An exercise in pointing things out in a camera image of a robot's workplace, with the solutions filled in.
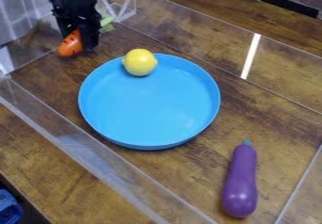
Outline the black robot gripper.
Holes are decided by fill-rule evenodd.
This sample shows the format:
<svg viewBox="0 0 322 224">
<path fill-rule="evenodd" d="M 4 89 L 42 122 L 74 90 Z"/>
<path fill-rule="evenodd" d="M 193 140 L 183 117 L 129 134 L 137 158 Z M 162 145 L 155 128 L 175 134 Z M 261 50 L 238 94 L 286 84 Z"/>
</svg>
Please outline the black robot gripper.
<svg viewBox="0 0 322 224">
<path fill-rule="evenodd" d="M 50 0 L 63 38 L 75 30 L 79 18 L 90 18 L 96 13 L 96 0 Z M 86 19 L 79 25 L 82 44 L 86 52 L 92 52 L 99 43 L 100 22 L 96 18 Z"/>
</svg>

